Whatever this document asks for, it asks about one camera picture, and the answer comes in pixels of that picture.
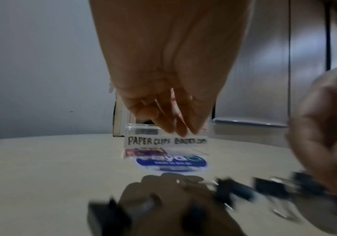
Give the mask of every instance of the white wall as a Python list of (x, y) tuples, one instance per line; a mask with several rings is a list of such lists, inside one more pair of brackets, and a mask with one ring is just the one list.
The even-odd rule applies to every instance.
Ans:
[(0, 0), (0, 137), (112, 133), (87, 0)]

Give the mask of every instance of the blue sticker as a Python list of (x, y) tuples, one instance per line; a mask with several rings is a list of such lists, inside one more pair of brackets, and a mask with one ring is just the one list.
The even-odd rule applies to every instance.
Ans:
[(136, 162), (149, 170), (165, 172), (203, 171), (207, 167), (206, 160), (199, 156), (138, 157)]

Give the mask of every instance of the hand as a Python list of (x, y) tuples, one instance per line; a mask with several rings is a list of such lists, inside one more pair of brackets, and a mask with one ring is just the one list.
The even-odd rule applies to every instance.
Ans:
[(309, 173), (337, 194), (337, 69), (323, 74), (298, 105), (288, 140)]
[[(235, 61), (250, 0), (90, 0), (111, 81), (126, 107), (167, 132), (197, 133)], [(184, 122), (176, 119), (174, 89)]]

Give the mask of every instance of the white table surface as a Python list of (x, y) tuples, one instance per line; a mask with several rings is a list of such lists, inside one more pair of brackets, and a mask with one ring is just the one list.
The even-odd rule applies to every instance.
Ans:
[[(210, 141), (206, 180), (230, 176), (287, 177), (301, 169), (289, 149), (229, 140)], [(123, 138), (71, 135), (0, 141), (0, 236), (88, 236), (90, 199), (116, 198), (149, 172), (121, 159)], [(249, 236), (326, 235), (309, 222), (291, 223), (267, 209), (264, 198), (242, 203), (232, 216)]]

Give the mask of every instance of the table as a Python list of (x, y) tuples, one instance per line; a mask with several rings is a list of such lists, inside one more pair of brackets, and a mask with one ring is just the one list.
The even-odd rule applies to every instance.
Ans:
[[(123, 138), (69, 135), (0, 140), (0, 236), (87, 236), (90, 199), (119, 198), (143, 176), (159, 175), (123, 160)], [(206, 180), (230, 176), (287, 177), (301, 169), (289, 149), (210, 140)], [(309, 222), (294, 224), (272, 214), (267, 201), (242, 203), (231, 214), (249, 235), (326, 235)]]

